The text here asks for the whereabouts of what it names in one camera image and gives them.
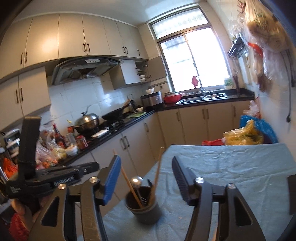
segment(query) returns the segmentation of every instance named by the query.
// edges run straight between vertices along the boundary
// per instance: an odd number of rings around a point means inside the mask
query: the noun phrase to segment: white bowl
[[[140,107],[138,109],[136,109],[137,112],[142,112],[144,110],[144,107]]]
[[[154,92],[154,89],[148,89],[148,90],[146,90],[146,93],[147,94],[152,94]]]
[[[66,148],[66,154],[69,156],[74,156],[78,152],[78,147],[77,145],[71,145],[68,148]]]

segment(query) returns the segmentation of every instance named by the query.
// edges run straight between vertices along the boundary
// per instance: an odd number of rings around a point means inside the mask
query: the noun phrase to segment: light blue tablecloth
[[[255,214],[267,241],[277,240],[291,220],[286,177],[296,174],[296,163],[285,144],[253,146],[170,146],[162,157],[158,203],[163,217],[146,226],[136,221],[124,200],[103,220],[110,241],[182,241],[193,207],[182,200],[172,172],[172,158],[180,156],[197,176],[216,185],[235,183]],[[156,165],[145,176],[154,180]],[[213,205],[211,235],[217,226]]]

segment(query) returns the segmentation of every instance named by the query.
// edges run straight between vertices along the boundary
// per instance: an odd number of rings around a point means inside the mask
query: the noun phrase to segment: blue plastic bag
[[[264,120],[264,119],[258,119],[256,117],[252,117],[249,115],[242,115],[241,120],[240,120],[240,125],[239,127],[242,128],[246,126],[247,121],[249,120],[254,120],[254,125],[257,130],[261,131],[265,135],[267,135],[272,143],[278,143],[276,134],[274,130],[271,128],[271,126]]]

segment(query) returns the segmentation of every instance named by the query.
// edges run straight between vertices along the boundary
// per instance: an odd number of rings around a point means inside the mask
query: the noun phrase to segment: sink
[[[187,103],[195,103],[203,100],[209,100],[209,99],[221,99],[226,98],[227,95],[225,93],[219,93],[219,94],[213,94],[213,95],[206,95],[205,97],[199,96],[199,97],[193,97],[188,99],[183,99],[178,101],[176,104],[187,104]]]
[[[180,100],[176,104],[194,103],[194,102],[201,101],[202,99],[203,99],[203,96],[193,97],[193,98],[188,98],[188,99]]]
[[[225,93],[219,93],[219,94],[214,94],[214,95],[206,95],[203,97],[203,99],[208,100],[208,99],[217,99],[217,98],[225,98],[227,95]]]

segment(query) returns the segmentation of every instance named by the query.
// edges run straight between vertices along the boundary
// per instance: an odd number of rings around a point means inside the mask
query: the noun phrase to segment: black frying pan
[[[121,107],[119,109],[116,109],[114,111],[109,112],[108,114],[105,114],[102,116],[102,118],[109,122],[116,122],[118,119],[123,119],[123,110],[128,107],[130,103],[126,104],[124,107]]]

